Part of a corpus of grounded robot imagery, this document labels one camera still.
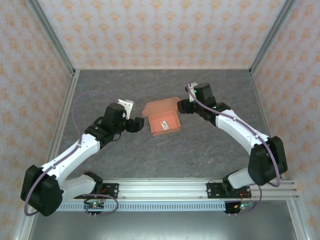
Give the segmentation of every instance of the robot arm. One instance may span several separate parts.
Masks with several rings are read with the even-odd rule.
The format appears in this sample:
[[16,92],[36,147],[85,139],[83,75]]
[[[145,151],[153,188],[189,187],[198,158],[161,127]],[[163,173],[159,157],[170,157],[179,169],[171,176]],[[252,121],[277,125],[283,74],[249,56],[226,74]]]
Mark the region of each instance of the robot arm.
[[[29,167],[25,172],[21,199],[26,200],[32,185],[41,174],[48,170],[32,192],[28,202],[44,216],[51,215],[62,201],[83,194],[100,193],[103,180],[92,172],[85,172],[82,176],[71,180],[66,180],[66,178],[84,160],[112,142],[115,135],[120,135],[125,130],[137,133],[144,127],[144,118],[130,119],[133,105],[132,101],[120,99],[117,103],[111,103],[106,108],[104,116],[99,117],[84,131],[81,142],[75,142],[58,157],[41,167],[35,165]],[[72,151],[74,152],[69,157],[57,164]]]
[[[262,186],[276,177],[276,171],[270,156],[258,137],[265,141],[271,149],[279,173],[283,174],[288,170],[283,142],[279,137],[270,138],[257,131],[240,119],[224,102],[217,103],[208,83],[197,84],[194,82],[188,87],[191,94],[189,99],[181,100],[177,103],[179,112],[182,114],[199,114],[203,119],[232,136],[250,155],[248,167],[223,178],[226,192],[232,192],[251,184]],[[196,103],[193,96],[202,104],[216,110],[220,114],[213,113],[200,106]],[[243,124],[249,126],[250,130],[244,127]]]

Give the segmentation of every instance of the gray floor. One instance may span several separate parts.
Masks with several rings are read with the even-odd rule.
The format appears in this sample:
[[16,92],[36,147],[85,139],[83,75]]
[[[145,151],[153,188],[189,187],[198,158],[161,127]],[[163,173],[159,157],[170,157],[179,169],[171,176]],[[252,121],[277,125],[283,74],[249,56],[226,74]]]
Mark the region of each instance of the gray floor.
[[[187,99],[188,82],[210,83],[217,102],[225,102],[244,121],[266,132],[247,70],[81,70],[74,98],[86,91],[106,92],[135,102],[132,117],[146,103],[172,97]],[[112,101],[90,94],[78,101],[76,121],[84,131],[103,116]],[[246,151],[224,131],[196,114],[179,114],[179,132],[152,137],[148,120],[141,132],[124,132],[82,163],[70,177],[92,171],[102,178],[221,178],[248,164]],[[69,114],[60,152],[77,140]]]
[[30,240],[296,240],[285,201],[263,201],[248,214],[116,212],[38,214]]

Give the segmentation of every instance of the orange box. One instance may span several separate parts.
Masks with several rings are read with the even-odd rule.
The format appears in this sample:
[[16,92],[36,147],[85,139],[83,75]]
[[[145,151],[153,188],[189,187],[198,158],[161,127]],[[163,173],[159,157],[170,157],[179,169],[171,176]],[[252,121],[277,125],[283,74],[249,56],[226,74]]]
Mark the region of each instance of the orange box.
[[[145,105],[142,115],[148,117],[152,136],[169,134],[180,130],[181,125],[178,118],[177,102],[180,98],[173,97],[159,101],[148,102]],[[164,130],[162,122],[166,121],[169,129]]]

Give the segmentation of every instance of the orange patterned wall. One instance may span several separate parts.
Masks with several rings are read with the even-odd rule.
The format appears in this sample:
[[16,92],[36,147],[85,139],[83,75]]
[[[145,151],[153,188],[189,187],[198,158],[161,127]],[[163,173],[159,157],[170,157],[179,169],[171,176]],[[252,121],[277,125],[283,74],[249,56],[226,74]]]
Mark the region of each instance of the orange patterned wall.
[[240,68],[285,0],[39,0],[75,68]]
[[254,79],[269,129],[284,141],[285,175],[297,180],[320,236],[319,0],[298,0],[287,21]]
[[11,240],[25,171],[46,160],[70,75],[27,1],[0,1],[0,36],[0,239]]

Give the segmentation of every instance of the box lid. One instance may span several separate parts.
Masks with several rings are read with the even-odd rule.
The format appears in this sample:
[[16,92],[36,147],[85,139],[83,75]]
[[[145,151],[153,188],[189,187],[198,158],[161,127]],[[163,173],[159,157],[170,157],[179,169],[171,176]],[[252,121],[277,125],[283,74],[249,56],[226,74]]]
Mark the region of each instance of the box lid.
[[180,101],[180,98],[173,97],[173,98],[167,98],[159,101],[148,102],[145,105],[144,110],[142,111],[142,115],[144,117],[148,117],[156,114],[177,111],[178,110],[177,102],[179,101]]

